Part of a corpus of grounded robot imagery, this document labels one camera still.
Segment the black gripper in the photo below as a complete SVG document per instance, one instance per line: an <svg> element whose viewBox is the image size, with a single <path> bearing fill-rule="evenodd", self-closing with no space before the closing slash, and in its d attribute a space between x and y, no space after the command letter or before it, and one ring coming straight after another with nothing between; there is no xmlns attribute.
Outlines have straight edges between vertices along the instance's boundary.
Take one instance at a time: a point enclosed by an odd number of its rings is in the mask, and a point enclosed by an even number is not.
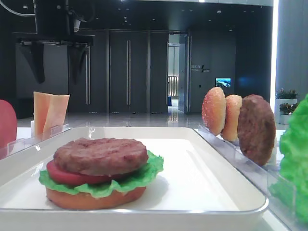
<svg viewBox="0 0 308 231"><path fill-rule="evenodd" d="M44 73L44 45L69 46L68 62L69 75L77 84L83 61L88 54L88 46L93 45L93 36L76 35L80 23L94 19L94 3L87 5L91 8L91 15L87 19L78 14L68 0L35 0L34 16L36 33L17 33L16 43L22 44L20 51L26 58L36 81L45 81Z"/></svg>

